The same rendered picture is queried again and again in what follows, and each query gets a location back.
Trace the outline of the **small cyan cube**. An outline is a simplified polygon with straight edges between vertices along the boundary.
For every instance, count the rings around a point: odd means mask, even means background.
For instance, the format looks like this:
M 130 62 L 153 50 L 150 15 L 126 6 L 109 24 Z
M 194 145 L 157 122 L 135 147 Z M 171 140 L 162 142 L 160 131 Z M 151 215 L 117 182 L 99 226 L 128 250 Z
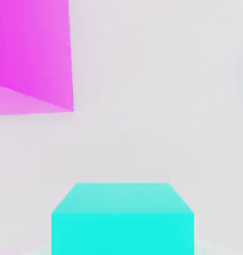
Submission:
M 51 255 L 195 255 L 194 213 L 169 183 L 77 183 L 51 214 Z

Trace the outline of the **large magenta box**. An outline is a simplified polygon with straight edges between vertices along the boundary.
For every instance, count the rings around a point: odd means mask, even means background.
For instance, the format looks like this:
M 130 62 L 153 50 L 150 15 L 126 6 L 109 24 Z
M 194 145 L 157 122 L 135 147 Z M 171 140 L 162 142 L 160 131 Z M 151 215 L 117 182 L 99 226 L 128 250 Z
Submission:
M 73 109 L 69 0 L 0 0 L 0 115 Z

